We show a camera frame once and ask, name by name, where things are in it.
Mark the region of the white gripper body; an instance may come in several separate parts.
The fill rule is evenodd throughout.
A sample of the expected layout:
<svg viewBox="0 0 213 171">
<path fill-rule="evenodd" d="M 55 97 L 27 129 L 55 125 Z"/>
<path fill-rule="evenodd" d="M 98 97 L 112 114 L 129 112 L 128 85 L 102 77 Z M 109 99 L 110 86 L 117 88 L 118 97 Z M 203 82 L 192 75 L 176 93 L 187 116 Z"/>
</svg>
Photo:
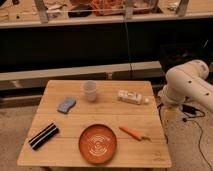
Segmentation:
<svg viewBox="0 0 213 171">
<path fill-rule="evenodd" d="M 160 97 L 160 101 L 169 108 L 177 108 L 185 101 L 185 96 L 178 93 L 169 85 L 165 85 L 158 92 L 158 96 Z"/>
</svg>

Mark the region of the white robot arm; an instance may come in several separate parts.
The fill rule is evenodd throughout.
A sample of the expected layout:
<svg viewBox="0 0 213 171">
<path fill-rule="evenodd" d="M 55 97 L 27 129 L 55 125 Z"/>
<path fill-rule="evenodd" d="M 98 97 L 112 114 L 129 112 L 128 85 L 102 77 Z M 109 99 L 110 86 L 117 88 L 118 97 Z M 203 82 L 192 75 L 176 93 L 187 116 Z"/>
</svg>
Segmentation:
<svg viewBox="0 0 213 171">
<path fill-rule="evenodd" d="M 167 84 L 158 92 L 161 103 L 178 108 L 191 98 L 213 113 L 213 85 L 206 81 L 209 67 L 202 60 L 191 60 L 170 68 L 165 75 Z"/>
</svg>

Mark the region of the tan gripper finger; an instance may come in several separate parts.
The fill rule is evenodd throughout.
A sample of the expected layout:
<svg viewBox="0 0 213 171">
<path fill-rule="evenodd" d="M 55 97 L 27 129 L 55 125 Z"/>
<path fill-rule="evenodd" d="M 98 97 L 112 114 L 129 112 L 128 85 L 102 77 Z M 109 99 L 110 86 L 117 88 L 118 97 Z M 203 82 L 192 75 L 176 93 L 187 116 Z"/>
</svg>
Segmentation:
<svg viewBox="0 0 213 171">
<path fill-rule="evenodd" d="M 175 116 L 175 109 L 174 108 L 166 108 L 165 109 L 165 119 L 170 121 Z"/>
</svg>

